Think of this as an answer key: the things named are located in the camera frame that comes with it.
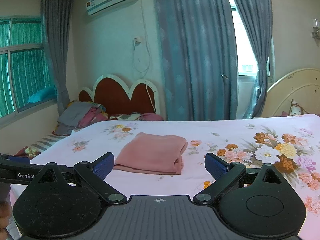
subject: window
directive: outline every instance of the window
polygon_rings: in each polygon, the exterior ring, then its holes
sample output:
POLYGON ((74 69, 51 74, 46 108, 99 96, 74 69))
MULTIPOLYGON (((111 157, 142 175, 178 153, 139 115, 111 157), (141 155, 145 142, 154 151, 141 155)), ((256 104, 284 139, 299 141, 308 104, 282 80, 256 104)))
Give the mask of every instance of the window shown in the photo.
POLYGON ((0 19, 0 118, 56 97, 40 19, 0 19))
MULTIPOLYGON (((239 76, 256 76, 258 70, 258 64, 253 54, 252 47, 244 28, 240 15, 236 9, 236 3, 234 0, 229 0, 232 10, 233 23, 236 32, 236 43, 238 52, 238 71, 239 76)), ((267 62, 267 72, 270 77, 270 60, 269 56, 267 62)))

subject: human hand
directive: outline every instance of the human hand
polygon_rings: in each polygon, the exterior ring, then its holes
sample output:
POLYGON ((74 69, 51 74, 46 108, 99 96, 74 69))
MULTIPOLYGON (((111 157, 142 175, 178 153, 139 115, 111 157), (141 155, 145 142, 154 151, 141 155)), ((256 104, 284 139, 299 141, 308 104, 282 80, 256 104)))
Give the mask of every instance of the human hand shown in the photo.
POLYGON ((10 205, 7 202, 0 203, 0 240, 7 239, 7 232, 4 230, 9 225, 11 214, 10 205))

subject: blue pillow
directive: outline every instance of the blue pillow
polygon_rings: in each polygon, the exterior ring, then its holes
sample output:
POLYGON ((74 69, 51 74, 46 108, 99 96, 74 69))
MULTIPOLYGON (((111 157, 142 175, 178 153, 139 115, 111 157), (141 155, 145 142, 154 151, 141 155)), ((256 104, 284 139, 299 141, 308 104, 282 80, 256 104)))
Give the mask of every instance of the blue pillow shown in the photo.
POLYGON ((54 97, 54 95, 56 95, 56 90, 54 86, 44 88, 38 91, 37 93, 35 93, 34 95, 32 95, 29 98, 28 103, 34 104, 36 102, 45 100, 46 98, 54 97))

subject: bed sheet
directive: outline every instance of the bed sheet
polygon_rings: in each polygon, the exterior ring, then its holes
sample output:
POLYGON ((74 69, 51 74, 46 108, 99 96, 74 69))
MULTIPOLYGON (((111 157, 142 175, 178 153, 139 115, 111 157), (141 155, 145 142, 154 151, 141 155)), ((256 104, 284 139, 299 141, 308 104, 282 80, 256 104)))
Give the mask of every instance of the bed sheet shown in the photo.
MULTIPOLYGON (((72 167, 80 161, 92 162, 106 152, 116 158, 139 132, 182 136, 188 148, 182 155, 181 175, 111 171, 105 181, 127 197, 190 195, 192 199, 214 182, 204 167, 207 152, 251 168, 273 163, 307 208, 299 236, 303 240, 320 239, 320 117, 316 115, 212 122, 99 122, 57 142, 31 162, 72 167)), ((12 188, 19 194, 23 188, 16 186, 12 188)))

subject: wall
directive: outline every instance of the wall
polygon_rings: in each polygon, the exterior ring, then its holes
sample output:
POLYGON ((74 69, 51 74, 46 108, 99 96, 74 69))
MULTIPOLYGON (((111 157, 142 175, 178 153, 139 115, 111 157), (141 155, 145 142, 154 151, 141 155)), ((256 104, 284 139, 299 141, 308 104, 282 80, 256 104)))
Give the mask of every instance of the wall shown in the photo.
MULTIPOLYGON (((320 68, 320 42, 311 36, 313 19, 320 20, 320 0, 272 0, 272 7, 274 82, 300 68, 320 68)), ((252 87, 252 81, 239 81, 238 119, 246 111, 252 87)))
MULTIPOLYGON (((94 82, 103 74, 115 74, 130 87, 143 76, 133 68, 133 38, 144 37, 140 1, 93 16, 86 12, 86 2, 75 0, 73 11, 73 38, 79 87, 92 89, 94 82)), ((160 61, 160 43, 154 0, 142 0, 152 64, 145 79, 159 90, 161 115, 165 117, 163 78, 160 61)), ((136 47, 136 67, 141 71, 148 66, 145 40, 136 47)))
MULTIPOLYGON (((40 0, 0 0, 0 16, 39 16, 40 0)), ((75 73, 72 27, 69 35, 67 57, 67 89, 70 99, 76 99, 78 84, 75 73)), ((0 129, 0 153, 14 154, 24 146, 32 144, 51 133, 58 118, 57 105, 24 117, 0 129)))

